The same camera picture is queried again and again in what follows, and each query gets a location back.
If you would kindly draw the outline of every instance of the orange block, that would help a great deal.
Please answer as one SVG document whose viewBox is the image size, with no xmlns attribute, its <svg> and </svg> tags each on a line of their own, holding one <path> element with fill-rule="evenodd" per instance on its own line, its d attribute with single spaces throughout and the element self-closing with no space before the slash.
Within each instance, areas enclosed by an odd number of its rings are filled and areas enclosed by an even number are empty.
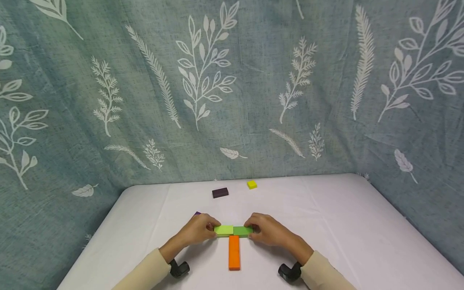
<svg viewBox="0 0 464 290">
<path fill-rule="evenodd" d="M 229 236 L 229 271 L 240 270 L 240 237 Z"/>
</svg>

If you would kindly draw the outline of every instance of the curtain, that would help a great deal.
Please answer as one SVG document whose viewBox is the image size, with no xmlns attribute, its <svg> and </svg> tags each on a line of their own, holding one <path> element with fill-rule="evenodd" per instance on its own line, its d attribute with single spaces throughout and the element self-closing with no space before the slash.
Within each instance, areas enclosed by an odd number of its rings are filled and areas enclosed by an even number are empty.
<svg viewBox="0 0 464 290">
<path fill-rule="evenodd" d="M 463 5 L 1 1 L 2 286 L 56 288 L 132 185 L 344 172 L 463 272 Z"/>
</svg>

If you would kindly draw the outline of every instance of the wooden block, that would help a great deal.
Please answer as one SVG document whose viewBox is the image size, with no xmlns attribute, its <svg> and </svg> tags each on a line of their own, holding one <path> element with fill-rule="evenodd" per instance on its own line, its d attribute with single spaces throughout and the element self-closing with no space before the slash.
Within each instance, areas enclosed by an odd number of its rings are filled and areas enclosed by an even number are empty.
<svg viewBox="0 0 464 290">
<path fill-rule="evenodd" d="M 240 270 L 240 239 L 229 236 L 229 271 Z"/>
<path fill-rule="evenodd" d="M 213 198 L 218 198 L 218 197 L 221 197 L 221 196 L 226 196 L 226 195 L 229 195 L 229 191 L 227 190 L 227 188 L 221 188 L 221 189 L 216 189 L 216 190 L 213 190 Z"/>
<path fill-rule="evenodd" d="M 254 188 L 257 188 L 258 185 L 256 184 L 256 182 L 254 180 L 250 180 L 249 182 L 246 183 L 248 185 L 248 188 L 249 189 L 254 189 Z"/>
<path fill-rule="evenodd" d="M 228 237 L 233 235 L 233 226 L 215 226 L 214 231 L 218 237 Z"/>
<path fill-rule="evenodd" d="M 250 227 L 244 227 L 244 226 L 233 227 L 233 235 L 239 236 L 240 238 L 246 238 L 252 232 L 253 232 L 253 228 L 250 228 Z"/>
</svg>

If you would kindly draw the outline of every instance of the left hand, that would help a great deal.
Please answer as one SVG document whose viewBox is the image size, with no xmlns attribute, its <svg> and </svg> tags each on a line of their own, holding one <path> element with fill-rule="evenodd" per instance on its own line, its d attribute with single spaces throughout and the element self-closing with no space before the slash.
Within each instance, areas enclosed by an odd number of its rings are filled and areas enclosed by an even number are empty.
<svg viewBox="0 0 464 290">
<path fill-rule="evenodd" d="M 220 225 L 217 219 L 207 213 L 196 214 L 160 248 L 160 253 L 166 263 L 169 263 L 183 248 L 215 238 L 214 227 Z"/>
</svg>

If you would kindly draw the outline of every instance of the black wrist strap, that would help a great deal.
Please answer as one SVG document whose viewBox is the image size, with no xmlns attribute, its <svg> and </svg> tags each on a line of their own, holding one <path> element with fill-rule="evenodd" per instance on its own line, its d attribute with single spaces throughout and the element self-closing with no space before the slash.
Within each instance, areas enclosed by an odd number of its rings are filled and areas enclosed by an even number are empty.
<svg viewBox="0 0 464 290">
<path fill-rule="evenodd" d="M 187 262 L 177 265 L 175 259 L 173 259 L 169 264 L 171 265 L 171 271 L 169 273 L 171 273 L 174 278 L 180 278 L 190 271 Z"/>
<path fill-rule="evenodd" d="M 282 264 L 279 267 L 278 273 L 285 281 L 293 283 L 301 276 L 301 264 L 296 262 L 291 269 L 287 265 Z"/>
</svg>

